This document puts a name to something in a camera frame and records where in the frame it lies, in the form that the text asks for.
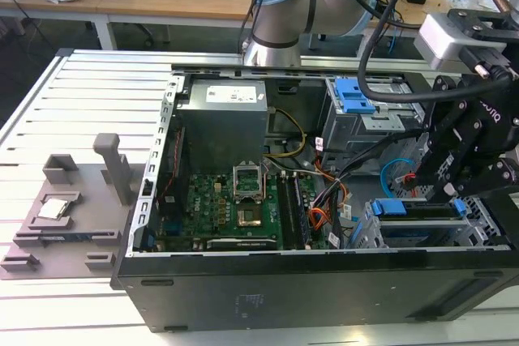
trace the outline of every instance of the desk leg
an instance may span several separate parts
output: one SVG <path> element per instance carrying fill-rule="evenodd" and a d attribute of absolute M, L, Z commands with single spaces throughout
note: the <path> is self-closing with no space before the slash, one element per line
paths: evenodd
<path fill-rule="evenodd" d="M 19 18 L 2 18 L 2 24 L 17 36 L 25 35 L 24 26 L 20 23 Z"/>
<path fill-rule="evenodd" d="M 115 42 L 114 31 L 109 22 L 95 22 L 97 37 L 101 43 L 103 50 L 117 50 L 117 43 Z"/>

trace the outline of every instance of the orange wire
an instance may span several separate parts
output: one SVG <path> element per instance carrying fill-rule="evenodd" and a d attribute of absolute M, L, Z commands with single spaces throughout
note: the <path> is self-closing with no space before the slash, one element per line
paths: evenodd
<path fill-rule="evenodd" d="M 315 162 L 315 168 L 323 174 L 323 176 L 325 176 L 329 181 L 331 182 L 334 182 L 335 181 L 335 177 L 332 176 L 331 174 L 328 174 L 326 173 L 325 171 L 322 170 L 321 168 L 321 163 L 319 162 L 319 160 L 317 160 Z M 340 204 L 338 204 L 338 207 L 342 207 L 345 205 L 346 203 L 346 200 L 347 200 L 347 196 L 348 196 L 348 190 L 346 189 L 345 185 L 342 184 L 341 182 L 339 183 L 339 186 L 341 186 L 341 189 L 342 189 L 342 201 Z"/>
<path fill-rule="evenodd" d="M 317 220 L 315 219 L 314 213 L 321 215 L 321 219 L 319 220 L 319 222 L 317 222 Z M 309 216 L 310 216 L 310 221 L 311 221 L 312 225 L 314 226 L 315 230 L 319 230 L 325 222 L 331 223 L 330 217 L 328 216 L 328 214 L 320 208 L 312 208 L 310 210 Z"/>

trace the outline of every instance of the computer case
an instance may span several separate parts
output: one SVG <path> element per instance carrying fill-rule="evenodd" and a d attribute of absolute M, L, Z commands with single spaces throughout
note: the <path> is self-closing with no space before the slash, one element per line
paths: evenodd
<path fill-rule="evenodd" d="M 483 246 L 370 249 L 355 246 L 343 250 L 306 247 L 305 250 L 221 253 L 159 248 L 154 231 L 162 227 L 158 220 L 158 202 L 152 194 L 157 192 L 161 170 L 167 178 L 179 176 L 174 176 L 170 169 L 157 167 L 166 166 L 161 161 L 168 160 L 171 154 L 165 150 L 165 145 L 171 144 L 168 139 L 174 139 L 172 134 L 176 129 L 171 130 L 169 121 L 172 117 L 175 122 L 181 120 L 178 111 L 196 98 L 190 91 L 190 85 L 196 85 L 192 82 L 193 77 L 215 83 L 223 78 L 227 83 L 239 81 L 239 85 L 245 86 L 259 77 L 269 84 L 272 76 L 282 80 L 277 81 L 280 88 L 287 80 L 301 78 L 315 82 L 320 77 L 334 77 L 330 73 L 243 68 L 190 69 L 185 73 L 174 73 L 166 89 L 160 120 L 157 120 L 157 134 L 144 171 L 142 195 L 135 205 L 131 227 L 125 234 L 127 242 L 122 245 L 122 251 L 126 253 L 121 253 L 123 258 L 113 279 L 115 288 L 127 291 L 150 331 L 448 321 L 519 283 L 519 210 L 506 194 L 493 194 L 478 200 L 501 232 L 496 234 L 487 230 L 489 238 Z M 427 86 L 423 78 L 418 82 L 420 77 L 396 75 L 388 79 L 387 75 L 377 75 L 371 82 L 392 80 L 391 83 L 405 84 L 410 91 L 416 92 Z M 285 98 L 297 100 L 298 96 L 294 91 Z M 293 106 L 291 112 L 294 117 L 303 117 L 312 107 L 323 111 L 313 104 L 298 109 Z M 204 179 L 197 175 L 197 182 Z M 379 181 L 378 177 L 369 175 L 348 180 L 348 189 L 354 194 L 349 200 L 352 215 L 361 215 L 361 205 L 379 197 Z M 153 190 L 146 187 L 147 182 Z M 208 191 L 211 189 L 207 186 L 200 188 L 202 196 L 208 196 Z"/>

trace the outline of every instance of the wooden desk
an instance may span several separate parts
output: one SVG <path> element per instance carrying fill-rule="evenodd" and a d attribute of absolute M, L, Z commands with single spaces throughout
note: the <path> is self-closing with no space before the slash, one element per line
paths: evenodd
<path fill-rule="evenodd" d="M 447 0 L 427 0 L 425 4 L 412 4 L 406 0 L 399 0 L 397 10 L 404 17 L 406 23 L 421 24 L 427 14 L 432 12 L 447 12 L 450 9 Z"/>
<path fill-rule="evenodd" d="M 85 20 L 96 25 L 103 49 L 116 49 L 110 23 L 151 23 L 210 27 L 239 27 L 251 0 L 79 0 L 58 5 L 46 0 L 17 0 L 32 18 Z M 449 9 L 447 0 L 410 4 L 400 0 L 397 9 L 407 23 L 422 23 L 431 12 Z M 0 0 L 0 15 L 21 17 L 12 0 Z"/>
<path fill-rule="evenodd" d="M 106 14 L 243 20 L 251 0 L 101 0 Z"/>

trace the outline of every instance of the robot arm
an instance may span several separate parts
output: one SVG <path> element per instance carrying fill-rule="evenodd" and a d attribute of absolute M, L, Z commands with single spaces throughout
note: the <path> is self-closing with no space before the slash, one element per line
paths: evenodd
<path fill-rule="evenodd" d="M 502 156 L 519 143 L 519 31 L 510 14 L 451 10 L 429 15 L 415 44 L 433 68 L 465 73 L 459 80 L 438 76 L 433 91 L 497 80 L 507 87 L 471 99 L 430 103 L 423 157 L 405 189 L 429 186 L 427 199 L 435 203 L 453 196 L 519 191 L 519 164 Z"/>
<path fill-rule="evenodd" d="M 263 0 L 257 9 L 246 43 L 248 66 L 301 66 L 301 34 L 360 33 L 371 18 L 355 0 Z"/>

